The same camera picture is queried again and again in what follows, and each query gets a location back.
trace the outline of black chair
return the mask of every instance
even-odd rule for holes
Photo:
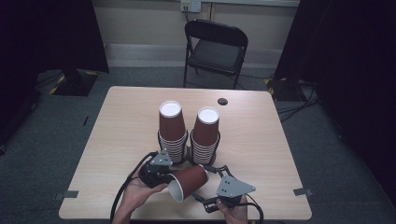
[[[235,89],[248,48],[245,33],[233,26],[204,20],[187,22],[184,31],[187,49],[183,87],[186,87],[188,67],[193,67],[196,74],[197,69],[203,69],[235,77]]]

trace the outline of red paper cup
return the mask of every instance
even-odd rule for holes
[[[165,141],[176,141],[184,136],[184,124],[181,105],[176,101],[165,101],[160,106],[160,135]]]
[[[174,180],[169,183],[168,189],[178,203],[183,202],[203,186],[209,178],[202,165],[194,165],[170,175]]]
[[[192,137],[202,147],[210,147],[216,143],[219,134],[219,111],[214,107],[202,107],[195,120]]]

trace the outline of gray carpet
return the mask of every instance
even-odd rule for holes
[[[227,77],[211,77],[205,72],[196,76],[192,71],[189,81],[199,85],[212,89],[233,85]],[[41,74],[39,79],[57,72]],[[243,75],[254,77],[240,77],[240,84],[246,90],[266,91],[263,79],[255,77],[273,73],[274,69],[244,69]],[[110,74],[97,78],[87,97],[49,95],[54,82],[42,87],[35,111],[0,157],[0,223],[107,223],[62,220],[58,216],[62,202],[53,199],[70,184],[107,90],[116,85],[179,88],[182,74],[181,67],[111,68]],[[301,104],[276,102],[276,107]],[[396,223],[387,196],[360,158],[339,140],[320,104],[301,110],[282,124],[303,185],[314,192],[308,198],[312,218],[284,223]]]

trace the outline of tabletop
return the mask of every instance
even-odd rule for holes
[[[228,104],[219,105],[219,98]],[[189,132],[201,107],[213,106],[219,111],[221,140],[213,166],[227,165],[233,176],[256,188],[249,195],[262,208],[265,219],[311,218],[306,196],[293,192],[303,185],[268,92],[140,87],[109,89],[68,188],[78,191],[78,196],[64,198],[61,218],[109,219],[126,176],[144,156],[160,150],[159,106],[167,100],[181,104]],[[188,166],[185,162],[172,169]],[[206,199],[215,197],[219,182],[219,175],[209,174],[197,193]],[[150,196],[132,219],[215,220],[223,215],[208,214],[192,197],[177,203],[165,189]],[[254,207],[249,207],[248,219],[259,219]]]

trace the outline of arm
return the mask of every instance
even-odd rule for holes
[[[122,195],[120,207],[114,215],[112,224],[128,224],[132,212],[142,206],[153,193],[161,192],[168,185],[161,184],[153,189],[147,187],[138,177],[139,170],[133,176],[133,180],[128,184]]]
[[[242,195],[240,203],[247,203],[247,196]],[[233,209],[222,204],[220,200],[216,201],[219,210],[224,215],[227,224],[247,224],[248,223],[248,207],[247,206],[236,206]]]

